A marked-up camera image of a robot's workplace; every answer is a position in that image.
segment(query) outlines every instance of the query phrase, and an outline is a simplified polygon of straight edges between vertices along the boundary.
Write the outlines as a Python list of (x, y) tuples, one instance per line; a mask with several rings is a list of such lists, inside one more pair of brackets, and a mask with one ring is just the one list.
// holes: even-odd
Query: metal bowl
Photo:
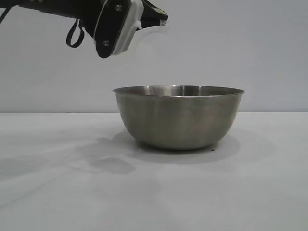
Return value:
[(203, 148), (231, 128), (244, 93), (209, 86), (135, 86), (114, 90), (122, 120), (137, 140), (164, 149)]

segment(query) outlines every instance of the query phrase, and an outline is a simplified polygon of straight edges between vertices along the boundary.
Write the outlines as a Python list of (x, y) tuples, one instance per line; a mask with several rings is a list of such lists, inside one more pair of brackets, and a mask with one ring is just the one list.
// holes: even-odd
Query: black strap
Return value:
[(168, 20), (169, 16), (165, 11), (154, 6), (148, 0), (142, 0), (142, 2), (144, 5), (144, 11), (142, 15), (143, 18), (152, 18), (152, 19), (156, 19), (156, 20), (158, 19), (162, 21)]
[(9, 13), (10, 10), (11, 10), (11, 7), (6, 8), (6, 9), (4, 10), (4, 12), (1, 14), (1, 16), (0, 16), (0, 24), (1, 24), (2, 21), (5, 19), (6, 15)]
[(72, 28), (70, 29), (70, 31), (68, 32), (67, 37), (66, 37), (66, 43), (71, 48), (79, 47), (81, 45), (84, 37), (85, 37), (85, 32), (82, 29), (81, 22), (79, 22), (78, 27), (80, 28), (80, 35), (79, 35), (78, 40), (74, 44), (72, 44), (73, 34), (76, 31), (77, 25), (78, 25), (78, 19), (76, 19), (74, 25), (72, 26)]

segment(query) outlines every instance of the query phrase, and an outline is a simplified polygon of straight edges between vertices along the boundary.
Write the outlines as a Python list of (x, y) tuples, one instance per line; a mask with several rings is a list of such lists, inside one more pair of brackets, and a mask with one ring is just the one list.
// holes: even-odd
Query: screw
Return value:
[(116, 5), (115, 10), (116, 11), (122, 11), (122, 5)]
[(106, 46), (106, 47), (109, 47), (109, 41), (108, 41), (108, 40), (105, 40), (105, 41), (103, 42), (103, 45)]

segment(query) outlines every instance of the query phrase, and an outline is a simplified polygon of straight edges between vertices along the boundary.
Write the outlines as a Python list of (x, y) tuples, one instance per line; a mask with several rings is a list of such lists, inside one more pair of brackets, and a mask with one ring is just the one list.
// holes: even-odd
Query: white backdrop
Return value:
[(13, 8), (0, 25), (0, 112), (117, 111), (113, 88), (152, 84), (242, 88), (241, 111), (308, 110), (307, 0), (152, 1), (168, 33), (139, 32), (106, 60), (89, 36), (66, 46), (73, 19)]

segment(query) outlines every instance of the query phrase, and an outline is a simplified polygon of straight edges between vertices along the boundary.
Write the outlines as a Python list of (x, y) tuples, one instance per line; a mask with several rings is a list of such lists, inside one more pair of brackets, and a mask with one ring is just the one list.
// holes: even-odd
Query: bowl rim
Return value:
[[(238, 90), (237, 93), (232, 94), (223, 94), (223, 95), (204, 95), (204, 96), (181, 96), (181, 95), (166, 95), (166, 96), (158, 96), (158, 95), (138, 95), (135, 93), (127, 93), (121, 92), (122, 89), (128, 88), (141, 88), (141, 87), (210, 87), (210, 88), (222, 88), (222, 89), (230, 89), (230, 90)], [(126, 86), (120, 87), (113, 90), (115, 94), (120, 95), (131, 95), (131, 96), (139, 96), (139, 97), (157, 97), (157, 98), (212, 98), (212, 97), (224, 97), (224, 96), (233, 96), (233, 95), (242, 95), (245, 93), (243, 89), (233, 88), (233, 87), (222, 87), (222, 86), (208, 86), (208, 85), (137, 85), (137, 86)]]

